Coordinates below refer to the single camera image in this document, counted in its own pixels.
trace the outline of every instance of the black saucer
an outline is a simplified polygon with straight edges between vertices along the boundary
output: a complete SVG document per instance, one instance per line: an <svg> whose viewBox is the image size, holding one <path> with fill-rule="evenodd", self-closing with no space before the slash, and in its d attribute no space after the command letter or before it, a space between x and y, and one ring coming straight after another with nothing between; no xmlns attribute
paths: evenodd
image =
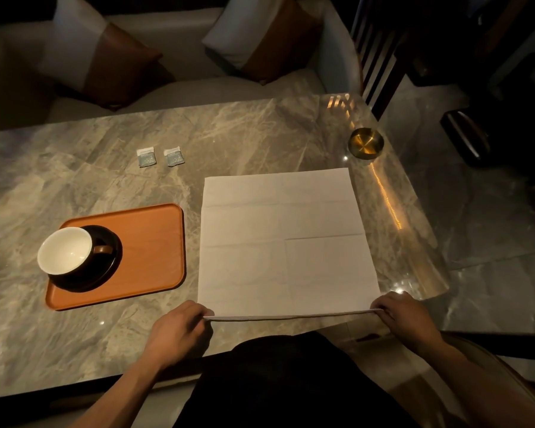
<svg viewBox="0 0 535 428"><path fill-rule="evenodd" d="M82 228L91 235L93 246L109 245L113 247L113 253L96 254L86 270L77 276L50 276L56 287L73 293L91 291L107 282L122 259L121 240L113 231L100 225L85 225Z"/></svg>

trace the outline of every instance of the marble table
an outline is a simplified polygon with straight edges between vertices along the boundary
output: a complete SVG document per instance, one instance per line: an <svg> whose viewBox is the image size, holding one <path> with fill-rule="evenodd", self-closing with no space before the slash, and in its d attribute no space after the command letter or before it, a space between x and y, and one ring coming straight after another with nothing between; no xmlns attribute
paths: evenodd
<svg viewBox="0 0 535 428"><path fill-rule="evenodd" d="M245 101L63 122L0 132L0 396L122 373L152 323L197 297L204 178L350 169L380 289L417 298L449 281L432 229L392 147L372 164L346 151L376 127L357 96ZM154 146L157 165L135 150ZM166 165L180 146L186 163ZM175 202L184 209L187 274L174 290L67 311L44 304L41 242L81 215ZM352 316L213 323L207 354L250 338L297 334Z"/></svg>

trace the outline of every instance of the tiled floor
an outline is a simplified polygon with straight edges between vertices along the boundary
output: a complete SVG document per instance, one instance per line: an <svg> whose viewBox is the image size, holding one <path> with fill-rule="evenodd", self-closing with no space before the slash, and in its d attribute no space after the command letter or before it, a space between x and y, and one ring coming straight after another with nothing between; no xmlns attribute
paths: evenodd
<svg viewBox="0 0 535 428"><path fill-rule="evenodd" d="M455 85L405 78L380 121L451 271L450 291L427 306L445 330L535 332L535 212L522 175L470 168L454 149L439 121L467 104ZM512 363L535 380L535 364Z"/></svg>

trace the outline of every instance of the leather pillow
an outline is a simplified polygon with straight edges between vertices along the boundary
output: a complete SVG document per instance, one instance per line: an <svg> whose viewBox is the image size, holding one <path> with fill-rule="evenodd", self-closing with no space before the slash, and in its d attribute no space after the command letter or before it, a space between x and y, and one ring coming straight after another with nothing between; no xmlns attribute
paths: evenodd
<svg viewBox="0 0 535 428"><path fill-rule="evenodd" d="M85 0L57 0L38 69L65 86L62 94L117 110L174 80L158 63L162 56Z"/></svg>
<svg viewBox="0 0 535 428"><path fill-rule="evenodd" d="M295 0L230 0L202 43L265 84L305 67L322 28Z"/></svg>

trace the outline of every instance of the wooden tray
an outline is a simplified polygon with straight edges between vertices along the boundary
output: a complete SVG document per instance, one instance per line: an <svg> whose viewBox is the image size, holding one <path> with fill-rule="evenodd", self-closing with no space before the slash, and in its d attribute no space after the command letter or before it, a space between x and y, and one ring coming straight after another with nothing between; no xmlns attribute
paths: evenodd
<svg viewBox="0 0 535 428"><path fill-rule="evenodd" d="M176 204L160 204L70 219L66 226L102 225L121 239L122 259L100 287L72 293L48 282L45 304L57 311L170 290L186 276L184 220Z"/></svg>

